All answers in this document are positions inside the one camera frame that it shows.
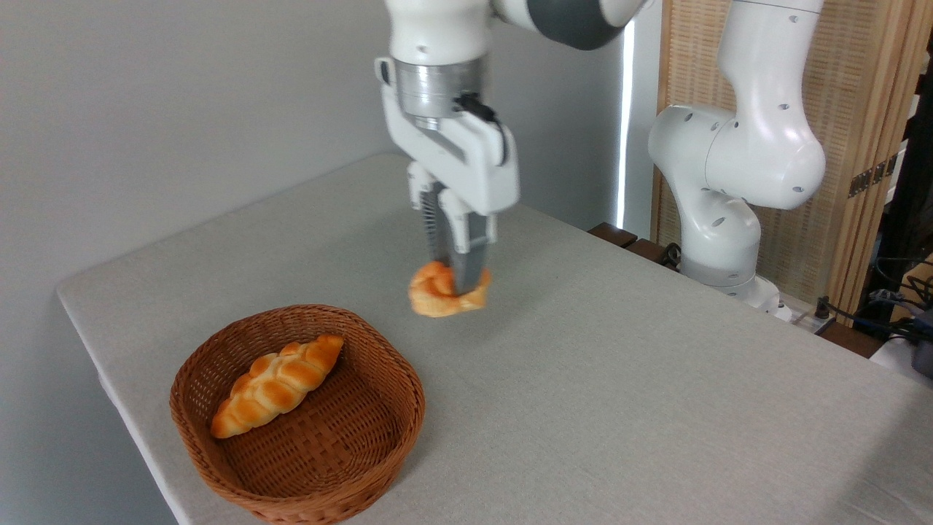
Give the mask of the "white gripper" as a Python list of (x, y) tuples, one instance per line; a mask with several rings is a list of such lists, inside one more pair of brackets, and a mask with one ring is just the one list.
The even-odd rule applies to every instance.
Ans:
[(456, 295), (479, 286), (497, 240), (494, 214), (520, 196), (514, 136), (483, 100), (487, 73), (486, 57), (442, 66), (375, 59), (388, 133), (412, 160), (411, 207), (431, 259), (452, 269)]

